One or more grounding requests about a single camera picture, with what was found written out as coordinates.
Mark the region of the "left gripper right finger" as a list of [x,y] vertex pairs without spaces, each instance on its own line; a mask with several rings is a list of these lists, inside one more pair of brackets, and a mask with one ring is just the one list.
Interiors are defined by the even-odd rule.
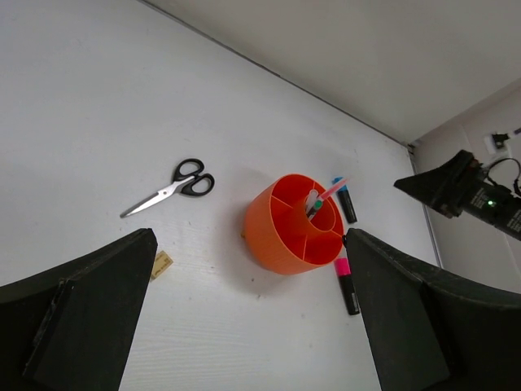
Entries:
[[520,295],[403,253],[362,229],[344,236],[383,390],[518,390]]

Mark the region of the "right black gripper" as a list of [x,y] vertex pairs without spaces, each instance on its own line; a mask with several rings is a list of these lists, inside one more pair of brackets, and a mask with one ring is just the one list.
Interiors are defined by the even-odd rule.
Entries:
[[[508,160],[518,167],[513,191],[489,174]],[[396,180],[394,187],[443,216],[460,216],[464,210],[520,240],[520,162],[515,158],[500,158],[483,167],[471,152],[461,150],[436,169]]]

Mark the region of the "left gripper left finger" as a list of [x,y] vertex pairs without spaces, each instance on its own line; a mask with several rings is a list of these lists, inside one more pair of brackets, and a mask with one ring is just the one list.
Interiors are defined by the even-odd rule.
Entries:
[[3,390],[117,390],[157,250],[150,228],[1,288]]

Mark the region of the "pink capped black highlighter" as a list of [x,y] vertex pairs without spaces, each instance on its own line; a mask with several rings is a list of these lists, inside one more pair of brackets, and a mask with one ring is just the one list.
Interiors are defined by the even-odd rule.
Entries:
[[348,314],[351,316],[358,315],[360,314],[360,307],[355,293],[348,259],[346,257],[339,257],[335,260],[334,264]]

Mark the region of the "blue capped black highlighter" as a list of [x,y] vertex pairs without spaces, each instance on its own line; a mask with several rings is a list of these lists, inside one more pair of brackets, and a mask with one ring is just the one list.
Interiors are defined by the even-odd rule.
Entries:
[[339,201],[340,207],[344,213],[347,224],[354,224],[357,222],[357,215],[352,203],[352,199],[349,193],[348,186],[344,184],[336,192],[337,200]]

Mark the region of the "small tan eraser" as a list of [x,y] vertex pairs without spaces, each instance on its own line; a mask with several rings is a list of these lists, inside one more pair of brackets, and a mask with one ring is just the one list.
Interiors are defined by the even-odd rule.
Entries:
[[173,264],[173,259],[165,252],[160,251],[154,260],[154,264],[151,270],[151,279],[157,279],[162,273],[164,273]]

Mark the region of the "pink translucent pen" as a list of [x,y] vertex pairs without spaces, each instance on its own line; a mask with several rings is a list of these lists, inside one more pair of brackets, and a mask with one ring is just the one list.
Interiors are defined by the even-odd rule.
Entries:
[[331,198],[336,192],[338,192],[340,189],[347,186],[348,178],[346,177],[338,177],[333,180],[333,185],[326,191],[323,191],[322,193],[319,193],[317,195],[317,200],[320,200],[322,203],[324,203],[327,199]]

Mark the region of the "black clear gel pen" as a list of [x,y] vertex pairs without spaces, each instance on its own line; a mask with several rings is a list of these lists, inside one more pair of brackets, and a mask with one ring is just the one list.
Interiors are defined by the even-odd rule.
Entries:
[[317,212],[320,210],[322,205],[323,205],[322,200],[316,200],[313,207],[308,212],[308,218],[312,219],[317,214]]

